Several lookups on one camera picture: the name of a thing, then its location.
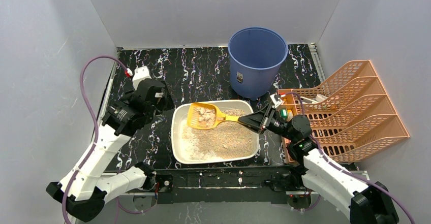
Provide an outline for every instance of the white plastic tray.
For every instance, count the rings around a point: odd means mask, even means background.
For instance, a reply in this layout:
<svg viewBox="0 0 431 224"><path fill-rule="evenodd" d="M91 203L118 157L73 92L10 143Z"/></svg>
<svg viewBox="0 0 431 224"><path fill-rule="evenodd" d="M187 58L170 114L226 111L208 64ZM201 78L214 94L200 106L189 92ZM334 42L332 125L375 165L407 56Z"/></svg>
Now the white plastic tray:
<svg viewBox="0 0 431 224"><path fill-rule="evenodd" d="M230 109L239 109L245 111L247 114L253 113L252 107L245 101L242 100L225 100L225 101L208 101L206 103L215 104L221 110L230 110ZM237 161L240 159L248 159L256 155L259 150L259 135L253 134L253 151L252 154L246 155L244 157L237 158L211 158L211 159L190 159L186 154L182 153L182 147L186 147L185 145L181 145L180 140L180 124L182 121L187 120L187 113L189 111L190 104L182 105L176 108L173 119L172 119L172 128L171 128L171 141L172 141L172 151L174 153L174 157L183 164L206 164L206 163L216 163L216 162L231 162Z"/></svg>

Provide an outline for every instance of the blue bucket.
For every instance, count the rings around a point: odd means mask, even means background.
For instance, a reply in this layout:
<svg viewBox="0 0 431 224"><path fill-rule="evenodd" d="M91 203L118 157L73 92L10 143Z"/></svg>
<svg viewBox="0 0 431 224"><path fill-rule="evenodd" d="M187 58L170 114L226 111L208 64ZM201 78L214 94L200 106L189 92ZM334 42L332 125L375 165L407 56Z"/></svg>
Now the blue bucket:
<svg viewBox="0 0 431 224"><path fill-rule="evenodd" d="M230 83L240 96L256 100L271 88L288 48L276 32L249 27L229 41Z"/></svg>

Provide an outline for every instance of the label on bucket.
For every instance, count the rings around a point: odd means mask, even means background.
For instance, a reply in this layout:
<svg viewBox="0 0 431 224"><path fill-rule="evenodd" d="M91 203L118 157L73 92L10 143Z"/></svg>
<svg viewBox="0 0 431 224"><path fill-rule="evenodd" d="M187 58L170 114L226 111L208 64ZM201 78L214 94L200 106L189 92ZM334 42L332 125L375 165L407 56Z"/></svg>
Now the label on bucket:
<svg viewBox="0 0 431 224"><path fill-rule="evenodd" d="M239 72L236 72L236 81L238 81L238 83L242 83L242 74Z"/></svg>

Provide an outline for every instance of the yellow litter scoop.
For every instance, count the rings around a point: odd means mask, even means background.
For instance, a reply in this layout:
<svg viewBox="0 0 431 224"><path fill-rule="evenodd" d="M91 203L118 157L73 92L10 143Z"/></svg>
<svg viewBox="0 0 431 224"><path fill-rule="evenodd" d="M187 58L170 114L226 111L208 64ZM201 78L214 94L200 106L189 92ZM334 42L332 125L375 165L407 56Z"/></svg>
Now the yellow litter scoop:
<svg viewBox="0 0 431 224"><path fill-rule="evenodd" d="M208 103L192 103L187 115L187 126L194 129L213 129L221 122L236 121L239 116L229 116L220 109Z"/></svg>

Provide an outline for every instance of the marble tabletop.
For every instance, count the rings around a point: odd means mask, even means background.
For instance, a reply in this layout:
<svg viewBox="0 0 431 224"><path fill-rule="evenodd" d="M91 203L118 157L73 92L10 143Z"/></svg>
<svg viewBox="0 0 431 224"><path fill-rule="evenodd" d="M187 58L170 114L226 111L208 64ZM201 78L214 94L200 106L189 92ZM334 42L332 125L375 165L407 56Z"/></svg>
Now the marble tabletop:
<svg viewBox="0 0 431 224"><path fill-rule="evenodd" d="M269 95L278 88L311 88L320 84L308 45L289 45L289 54L267 94L256 101L238 96L229 83L229 53L227 47L179 48L152 50L123 50L119 59L132 71L147 66L153 78L165 80L175 107L203 101L240 99L257 111L269 103ZM133 88L120 67L116 68L108 105L112 105L125 91ZM178 162L171 146L171 123L174 110L154 118L151 124L138 130L112 160L106 172L121 170L144 161L155 169L208 168L283 165L281 138L266 131L260 135L258 153L242 161L185 165Z"/></svg>

